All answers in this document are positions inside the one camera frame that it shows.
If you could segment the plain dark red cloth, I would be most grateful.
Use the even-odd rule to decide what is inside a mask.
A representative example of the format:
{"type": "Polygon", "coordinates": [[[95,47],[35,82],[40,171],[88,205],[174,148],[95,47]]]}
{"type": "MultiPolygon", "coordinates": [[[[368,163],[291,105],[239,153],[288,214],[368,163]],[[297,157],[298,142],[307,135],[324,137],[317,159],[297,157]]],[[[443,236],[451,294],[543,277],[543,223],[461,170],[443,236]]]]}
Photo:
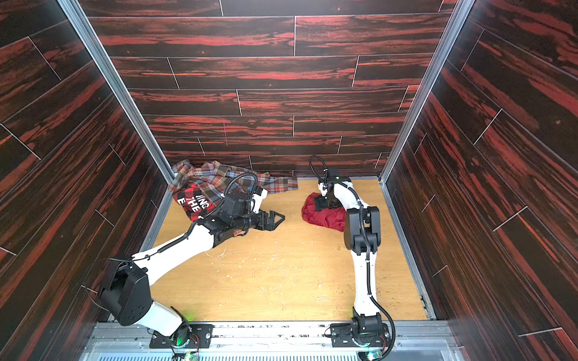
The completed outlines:
{"type": "Polygon", "coordinates": [[[315,200],[320,197],[320,193],[311,193],[302,207],[302,219],[312,225],[344,232],[346,225],[346,209],[340,208],[323,208],[320,211],[315,206],[315,200]]]}

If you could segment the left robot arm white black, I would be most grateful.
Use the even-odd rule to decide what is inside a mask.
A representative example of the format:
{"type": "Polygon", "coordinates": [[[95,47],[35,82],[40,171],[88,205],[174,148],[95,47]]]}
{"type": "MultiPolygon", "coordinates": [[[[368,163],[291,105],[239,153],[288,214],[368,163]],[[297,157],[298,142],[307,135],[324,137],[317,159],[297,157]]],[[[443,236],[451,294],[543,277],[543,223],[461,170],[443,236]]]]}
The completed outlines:
{"type": "Polygon", "coordinates": [[[191,225],[180,236],[131,257],[107,258],[108,268],[94,304],[109,312],[122,326],[141,325],[167,338],[173,347],[195,340],[188,319],[151,296],[151,286],[192,257],[216,248],[227,239],[245,236],[249,230],[274,231],[285,216],[263,211],[266,190],[249,172],[233,178],[215,200],[191,185],[178,191],[175,200],[189,211],[191,225]]]}

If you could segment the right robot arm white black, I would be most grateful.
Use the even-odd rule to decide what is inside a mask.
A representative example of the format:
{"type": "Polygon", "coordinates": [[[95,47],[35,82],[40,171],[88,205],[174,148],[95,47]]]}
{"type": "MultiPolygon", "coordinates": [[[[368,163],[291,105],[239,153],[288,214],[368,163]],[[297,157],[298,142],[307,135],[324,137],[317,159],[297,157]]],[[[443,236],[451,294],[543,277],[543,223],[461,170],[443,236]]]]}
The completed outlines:
{"type": "Polygon", "coordinates": [[[331,170],[320,156],[310,156],[309,167],[318,179],[326,206],[340,205],[346,211],[344,243],[354,263],[355,301],[350,327],[333,326],[332,342],[380,347],[358,352],[358,359],[383,360],[393,351],[397,333],[391,315],[376,299],[376,259],[382,240],[379,209],[363,201],[350,178],[331,170]]]}

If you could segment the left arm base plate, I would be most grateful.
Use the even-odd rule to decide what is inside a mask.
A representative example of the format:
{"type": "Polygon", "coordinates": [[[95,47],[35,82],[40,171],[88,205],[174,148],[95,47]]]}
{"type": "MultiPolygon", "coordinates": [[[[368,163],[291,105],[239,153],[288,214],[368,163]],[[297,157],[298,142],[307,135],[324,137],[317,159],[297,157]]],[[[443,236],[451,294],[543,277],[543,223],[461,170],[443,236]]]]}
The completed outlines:
{"type": "Polygon", "coordinates": [[[154,331],[149,347],[167,350],[209,348],[213,330],[213,324],[189,323],[188,329],[183,324],[170,336],[154,331]]]}

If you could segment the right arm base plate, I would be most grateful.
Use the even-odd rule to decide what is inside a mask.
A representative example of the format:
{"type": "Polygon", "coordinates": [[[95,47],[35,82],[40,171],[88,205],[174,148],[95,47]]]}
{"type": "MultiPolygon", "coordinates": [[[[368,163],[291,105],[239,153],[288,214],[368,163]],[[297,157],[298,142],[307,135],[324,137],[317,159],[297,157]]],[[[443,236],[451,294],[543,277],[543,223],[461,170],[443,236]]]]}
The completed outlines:
{"type": "Polygon", "coordinates": [[[331,323],[324,334],[331,339],[332,347],[380,347],[386,349],[391,341],[388,326],[383,324],[383,329],[378,332],[359,332],[358,328],[349,323],[331,323]]]}

